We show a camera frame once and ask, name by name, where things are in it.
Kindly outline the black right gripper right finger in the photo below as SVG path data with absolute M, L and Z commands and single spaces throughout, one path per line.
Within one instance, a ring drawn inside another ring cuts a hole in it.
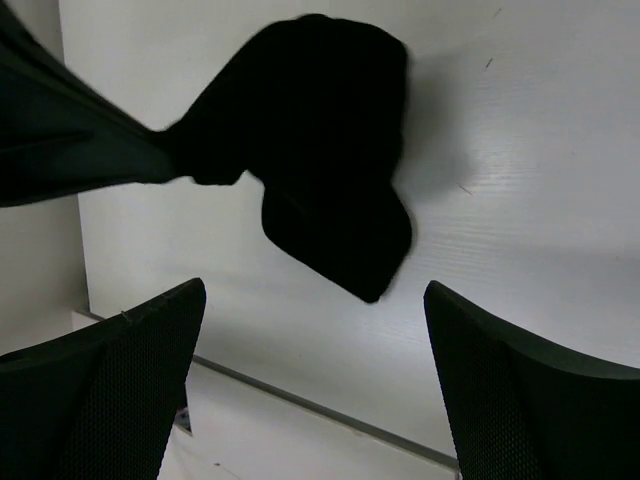
M 546 340 L 437 281 L 424 309 L 463 478 L 638 478 L 638 369 Z

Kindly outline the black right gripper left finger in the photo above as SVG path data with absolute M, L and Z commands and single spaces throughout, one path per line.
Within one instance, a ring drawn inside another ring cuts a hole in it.
M 1 358 L 4 479 L 155 479 L 206 306 L 199 278 Z

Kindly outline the black skirt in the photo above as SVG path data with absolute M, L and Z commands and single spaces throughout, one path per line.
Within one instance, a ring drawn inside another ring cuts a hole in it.
M 413 232 L 393 187 L 409 52 L 383 29 L 306 14 L 254 34 L 169 127 L 154 131 L 53 57 L 1 9 L 1 203 L 188 177 L 264 187 L 261 223 L 285 253 L 366 303 Z

